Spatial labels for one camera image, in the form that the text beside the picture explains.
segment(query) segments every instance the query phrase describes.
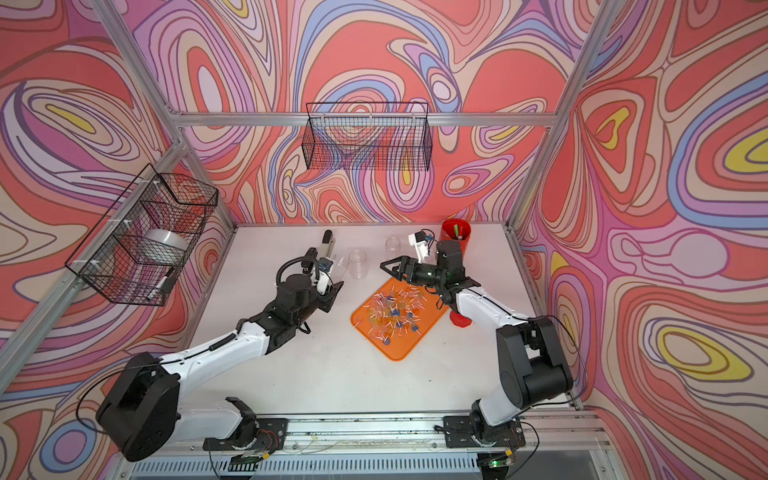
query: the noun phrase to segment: colorful wallpaper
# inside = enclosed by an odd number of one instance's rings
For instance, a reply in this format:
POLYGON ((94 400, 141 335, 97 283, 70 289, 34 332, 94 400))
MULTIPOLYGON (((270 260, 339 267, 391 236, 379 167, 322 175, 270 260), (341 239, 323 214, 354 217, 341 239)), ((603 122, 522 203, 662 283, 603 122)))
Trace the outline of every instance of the colorful wallpaper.
POLYGON ((429 171, 307 170, 298 127, 189 127, 236 223, 505 220, 542 127, 459 127, 429 171))
POLYGON ((596 5, 151 0, 122 8, 179 111, 304 111, 308 101, 362 96, 420 98, 449 112, 503 111, 533 98, 538 111, 553 111, 596 5), (520 75, 522 65, 529 74, 520 75))
MULTIPOLYGON (((96 18, 87 0, 0 2, 0 348, 88 229, 169 146, 96 18)), ((97 478, 114 461, 74 406, 134 353, 178 347, 225 235, 212 218, 162 309, 82 291, 0 396, 1 479, 97 478)), ((85 418, 102 398, 91 393, 85 418)))
MULTIPOLYGON (((427 101, 553 111, 589 2, 142 2, 124 20, 174 109, 427 101)), ((433 129, 428 173, 305 172, 302 128, 187 129, 238 223, 506 220, 543 129, 433 129)))
POLYGON ((631 478, 768 472, 767 112, 768 3, 629 1, 516 223, 631 478))

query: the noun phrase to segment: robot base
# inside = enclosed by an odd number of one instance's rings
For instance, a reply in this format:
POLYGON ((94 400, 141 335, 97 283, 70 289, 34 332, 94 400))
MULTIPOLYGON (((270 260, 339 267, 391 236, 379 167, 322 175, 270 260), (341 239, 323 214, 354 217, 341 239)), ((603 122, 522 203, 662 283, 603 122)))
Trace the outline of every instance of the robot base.
MULTIPOLYGON (((288 431, 288 419, 260 419, 259 428, 256 433, 256 441, 247 450, 273 452, 283 449, 288 431)), ((203 450, 207 452, 235 452, 243 449, 237 448, 229 439, 205 439, 203 450)))
POLYGON ((480 431, 473 427, 471 415, 442 418, 445 446, 449 449, 481 447, 506 447, 512 451, 525 446, 525 437, 519 419, 495 427, 486 426, 480 431))

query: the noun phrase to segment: clear plastic cup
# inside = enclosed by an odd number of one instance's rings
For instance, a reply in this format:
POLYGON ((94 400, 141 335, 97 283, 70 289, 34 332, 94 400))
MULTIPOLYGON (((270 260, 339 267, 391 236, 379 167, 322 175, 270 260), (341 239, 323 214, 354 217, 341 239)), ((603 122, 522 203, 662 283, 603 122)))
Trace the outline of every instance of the clear plastic cup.
POLYGON ((364 251, 356 248, 349 252, 349 274, 358 280, 368 275, 368 256, 364 251))
POLYGON ((344 255, 337 255, 334 253, 331 255, 331 260, 333 261, 333 265, 331 265, 331 270, 328 272, 328 275, 334 283, 340 282, 341 279, 344 278, 344 273, 346 273, 347 268, 349 268, 349 259, 344 255))
POLYGON ((400 239, 398 237, 390 237, 384 242, 384 257, 386 260, 400 257, 400 239))

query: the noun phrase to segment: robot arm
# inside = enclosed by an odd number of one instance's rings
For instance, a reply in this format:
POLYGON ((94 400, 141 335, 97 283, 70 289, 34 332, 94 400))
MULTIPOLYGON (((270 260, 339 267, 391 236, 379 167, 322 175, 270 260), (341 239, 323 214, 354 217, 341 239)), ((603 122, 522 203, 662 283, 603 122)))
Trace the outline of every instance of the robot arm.
POLYGON ((248 448, 258 422, 245 403, 227 397, 221 404, 198 407, 180 400, 233 366, 280 348, 297 330, 309 333, 307 318, 317 309, 329 312, 343 285, 329 285, 328 267, 327 259, 293 259, 278 271, 275 300, 228 334, 183 352, 160 358, 140 353, 129 360, 96 413, 125 458, 136 462, 166 442, 203 437, 248 448), (315 268, 282 281, 283 271, 302 261, 315 268))
POLYGON ((437 265, 428 265, 403 256, 382 263, 381 268, 411 285, 434 288, 454 312, 496 331, 501 385, 472 408, 478 416, 478 439, 488 438, 491 427, 503 425, 535 403, 573 387, 571 370, 549 318, 517 313, 488 295, 465 275, 458 242, 438 242, 436 258, 437 265), (538 350, 539 355, 529 359, 526 346, 538 350))

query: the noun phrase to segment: black wire mesh basket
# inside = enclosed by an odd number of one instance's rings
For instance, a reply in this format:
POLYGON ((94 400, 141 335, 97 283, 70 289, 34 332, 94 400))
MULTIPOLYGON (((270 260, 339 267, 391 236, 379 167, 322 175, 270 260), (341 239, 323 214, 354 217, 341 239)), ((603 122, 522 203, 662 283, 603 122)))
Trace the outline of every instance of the black wire mesh basket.
POLYGON ((425 102, 316 102, 306 111, 307 170, 429 170, 425 102))
POLYGON ((72 260, 96 227, 66 267, 112 303, 163 306, 218 199, 216 187, 183 174, 154 172, 130 210, 108 220, 117 225, 95 253, 72 260))

